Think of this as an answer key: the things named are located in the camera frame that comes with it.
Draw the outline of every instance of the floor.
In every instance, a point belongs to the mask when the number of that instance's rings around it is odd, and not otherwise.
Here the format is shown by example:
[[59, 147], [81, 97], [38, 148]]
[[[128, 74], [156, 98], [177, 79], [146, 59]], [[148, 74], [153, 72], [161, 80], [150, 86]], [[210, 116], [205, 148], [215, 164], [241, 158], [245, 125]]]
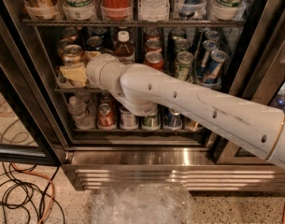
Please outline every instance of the floor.
[[[4, 143], [15, 143], [17, 145], [31, 145], [32, 142], [4, 98], [0, 96], [0, 140]], [[29, 165], [18, 164], [22, 169], [30, 168]], [[9, 163], [4, 163], [8, 171]], [[2, 162], [0, 162], [0, 175], [5, 172]], [[56, 167], [37, 166], [33, 172], [52, 177], [56, 172]], [[3, 210], [0, 204], [0, 224], [2, 223], [37, 223], [36, 208], [39, 206], [41, 195], [34, 191], [31, 198], [33, 204], [26, 202], [23, 207], [17, 208], [26, 199], [25, 189], [29, 190], [30, 184], [36, 185], [42, 191], [48, 184], [44, 178], [34, 175], [13, 172], [14, 177], [20, 180], [19, 183], [26, 183], [27, 188], [18, 186], [17, 181], [13, 182], [6, 175], [0, 176], [0, 202], [7, 202], [10, 208]], [[65, 177], [61, 169], [54, 176], [55, 200], [44, 223], [71, 223], [86, 224], [95, 222], [93, 207], [99, 202], [100, 195], [93, 191], [75, 191]], [[285, 203], [285, 193], [265, 193], [265, 192], [191, 192], [192, 206], [189, 221], [186, 223], [280, 223]], [[148, 217], [150, 213], [143, 213], [141, 216]]]

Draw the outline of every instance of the clear plastic bottle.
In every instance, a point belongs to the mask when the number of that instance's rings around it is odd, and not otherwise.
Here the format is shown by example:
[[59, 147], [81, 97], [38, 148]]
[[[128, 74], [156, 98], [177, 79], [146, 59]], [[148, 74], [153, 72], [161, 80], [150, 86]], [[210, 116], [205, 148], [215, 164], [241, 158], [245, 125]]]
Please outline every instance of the clear plastic bottle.
[[87, 105], [76, 96], [71, 96], [68, 103], [68, 112], [71, 114], [75, 122], [79, 122], [88, 116]]
[[121, 63], [130, 64], [135, 62], [135, 48], [127, 31], [118, 32], [118, 42], [114, 48], [114, 55]]

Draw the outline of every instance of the water bottle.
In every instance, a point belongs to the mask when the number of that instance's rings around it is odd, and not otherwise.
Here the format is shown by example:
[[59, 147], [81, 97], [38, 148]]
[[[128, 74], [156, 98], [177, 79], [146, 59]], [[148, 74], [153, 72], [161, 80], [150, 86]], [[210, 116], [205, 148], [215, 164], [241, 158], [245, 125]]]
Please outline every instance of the water bottle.
[[81, 99], [78, 99], [76, 96], [71, 96], [69, 98], [67, 108], [76, 123], [88, 116], [86, 103]]

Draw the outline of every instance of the metal base panel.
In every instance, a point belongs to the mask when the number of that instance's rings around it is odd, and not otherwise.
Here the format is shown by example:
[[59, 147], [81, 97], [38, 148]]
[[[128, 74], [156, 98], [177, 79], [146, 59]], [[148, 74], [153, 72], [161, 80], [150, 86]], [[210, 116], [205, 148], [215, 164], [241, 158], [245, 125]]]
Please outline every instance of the metal base panel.
[[178, 183], [188, 190], [285, 191], [285, 170], [273, 165], [215, 164], [194, 149], [77, 151], [62, 166], [76, 190], [140, 183]]

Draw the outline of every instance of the refrigerator shelf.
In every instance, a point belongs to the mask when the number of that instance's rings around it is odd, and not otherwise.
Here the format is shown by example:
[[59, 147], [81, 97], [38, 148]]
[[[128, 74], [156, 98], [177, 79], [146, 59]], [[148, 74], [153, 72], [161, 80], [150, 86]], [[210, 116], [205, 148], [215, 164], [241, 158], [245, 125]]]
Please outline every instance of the refrigerator shelf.
[[22, 20], [29, 26], [109, 26], [109, 27], [244, 27], [246, 21], [33, 21]]

